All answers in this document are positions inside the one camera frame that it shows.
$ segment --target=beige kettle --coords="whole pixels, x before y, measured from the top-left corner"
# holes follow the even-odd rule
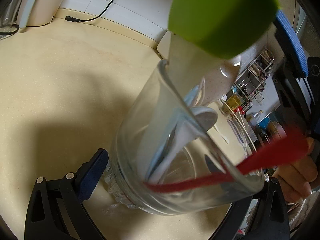
[[[22,0],[17,16],[19,28],[50,23],[61,2],[62,0]]]

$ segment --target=red utensil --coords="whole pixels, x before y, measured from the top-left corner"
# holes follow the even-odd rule
[[[243,160],[237,168],[243,175],[246,175],[258,169],[293,163],[303,158],[307,152],[308,143],[305,136],[298,129],[291,128],[287,130],[287,137],[273,141],[271,144],[260,148]],[[171,193],[233,180],[230,174],[212,172],[208,176],[177,183],[154,185],[145,182],[144,184],[154,192]]]

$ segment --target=clear glass pitcher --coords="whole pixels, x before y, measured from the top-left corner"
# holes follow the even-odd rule
[[[109,152],[114,179],[110,192],[117,191],[118,199],[127,198],[128,206],[133,203],[152,214],[177,215],[231,203],[262,189],[263,174],[243,176],[207,134],[206,124],[215,121],[201,122],[195,116],[198,109],[190,104],[198,93],[195,87],[182,99],[168,78],[165,60],[143,87]],[[229,173],[234,181],[166,194],[155,193],[143,183],[180,182],[213,171]]]

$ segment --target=kettle handle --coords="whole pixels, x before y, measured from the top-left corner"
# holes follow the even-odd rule
[[[30,16],[30,13],[31,13],[31,10],[33,8],[35,1],[36,0],[27,0],[26,5],[24,7],[24,10],[22,12],[22,16],[21,16],[21,20],[20,20],[20,24],[19,24],[20,29],[24,29],[27,26],[29,16]]]

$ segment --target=green silicone spatula head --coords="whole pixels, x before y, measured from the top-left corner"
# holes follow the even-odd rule
[[[173,0],[168,29],[209,54],[230,59],[267,30],[278,0]]]

